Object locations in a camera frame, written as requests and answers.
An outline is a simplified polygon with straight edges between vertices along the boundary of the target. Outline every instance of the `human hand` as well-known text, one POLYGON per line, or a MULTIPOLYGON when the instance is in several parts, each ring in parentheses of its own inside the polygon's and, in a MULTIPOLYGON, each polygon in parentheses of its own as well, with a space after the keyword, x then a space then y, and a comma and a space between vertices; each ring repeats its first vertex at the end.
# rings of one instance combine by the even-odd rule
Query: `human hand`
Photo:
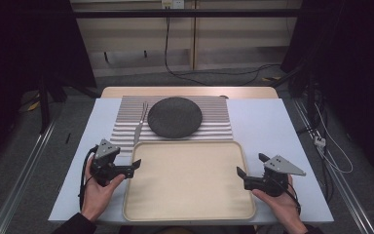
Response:
POLYGON ((105 211, 114 190, 126 178, 124 175, 117 175, 105 187, 102 187, 90 174, 93 159, 94 156, 90 158, 85 168, 85 177, 89 179, 86 184, 84 204, 81 210, 81 214, 91 222, 96 221, 105 211))
MULTIPOLYGON (((289 184, 293 185, 293 179, 290 175, 288 176, 288 180, 289 184)), ((294 191, 291 186, 288 186, 288 191, 294 196, 294 191)), ((288 233, 299 234, 308 231, 300 220, 295 202, 287 193, 283 192, 279 197, 271 197, 259 189, 253 189, 251 192, 254 196, 269 205, 276 218, 284 228, 286 228, 288 233)))

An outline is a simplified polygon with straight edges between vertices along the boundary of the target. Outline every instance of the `black round plate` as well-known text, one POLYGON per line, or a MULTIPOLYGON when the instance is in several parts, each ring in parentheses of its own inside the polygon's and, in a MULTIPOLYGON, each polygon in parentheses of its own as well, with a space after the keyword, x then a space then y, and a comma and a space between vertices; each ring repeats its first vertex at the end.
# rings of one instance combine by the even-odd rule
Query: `black round plate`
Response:
POLYGON ((169 97, 160 100, 148 112, 148 125, 160 137, 182 138, 202 124, 202 110, 190 99, 169 97))

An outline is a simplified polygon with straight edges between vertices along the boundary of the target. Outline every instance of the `person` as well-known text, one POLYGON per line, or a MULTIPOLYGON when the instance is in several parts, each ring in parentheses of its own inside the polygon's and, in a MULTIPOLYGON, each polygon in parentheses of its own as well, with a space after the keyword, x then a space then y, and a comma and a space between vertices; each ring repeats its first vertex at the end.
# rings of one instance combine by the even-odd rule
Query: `person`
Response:
MULTIPOLYGON (((76 213, 69 220, 57 228, 53 234, 93 234, 96 230, 94 222, 102 215, 111 200, 114 190, 125 179, 124 175, 117 175, 105 187, 99 185, 94 178, 91 178, 90 166, 93 161, 90 158, 87 164, 85 177, 89 178, 86 184, 83 208, 80 213, 76 213)), ((293 184, 293 179, 289 175, 289 183, 293 184)), ((294 195, 291 186, 289 192, 294 195)), ((265 192, 254 189, 251 191, 254 196, 265 202, 272 209, 276 218, 284 226, 287 233, 299 234, 322 234, 318 228, 305 226, 300 219, 296 209, 296 204, 288 194, 282 193, 279 197, 271 197, 265 192)))

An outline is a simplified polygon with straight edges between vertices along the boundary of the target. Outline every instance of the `silverware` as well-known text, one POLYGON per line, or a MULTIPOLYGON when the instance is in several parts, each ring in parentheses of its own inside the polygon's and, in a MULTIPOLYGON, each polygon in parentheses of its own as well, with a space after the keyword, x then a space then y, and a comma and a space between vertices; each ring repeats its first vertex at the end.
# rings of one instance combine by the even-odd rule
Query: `silverware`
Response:
POLYGON ((139 120, 138 126, 135 128, 134 145, 138 143, 139 135, 141 134, 142 124, 144 123, 144 118, 145 118, 145 114, 147 113, 147 109, 148 109, 148 103, 147 101, 144 101, 142 103, 141 119, 139 120))

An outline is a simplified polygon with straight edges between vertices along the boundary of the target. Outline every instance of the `table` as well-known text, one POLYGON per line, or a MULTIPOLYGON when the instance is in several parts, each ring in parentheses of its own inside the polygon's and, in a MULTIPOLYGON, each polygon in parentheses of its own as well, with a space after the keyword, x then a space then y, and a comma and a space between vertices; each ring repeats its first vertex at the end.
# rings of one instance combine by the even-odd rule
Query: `table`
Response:
MULTIPOLYGON (((111 87, 106 88, 94 105, 93 113, 82 136, 77 153, 59 192, 49 221, 65 221, 79 212, 77 193, 82 163, 87 151, 98 144, 101 138, 109 138, 115 122, 122 96, 220 96, 229 97, 229 110, 234 140, 243 148, 250 176, 262 176, 263 165, 258 153, 281 155, 303 169, 306 176, 294 176, 294 187, 302 206, 301 219, 309 223, 333 221, 332 214, 324 201, 315 174, 300 141, 293 129, 286 109, 272 88, 261 87, 111 87)), ((131 157, 117 157, 116 163, 127 165, 131 157)), ((111 203, 99 218, 99 223, 134 225, 123 216, 125 180, 115 191, 111 203)), ((161 221, 137 222, 136 224, 157 225, 249 225, 277 222, 270 208, 254 198, 257 212, 248 220, 206 221, 161 221)))

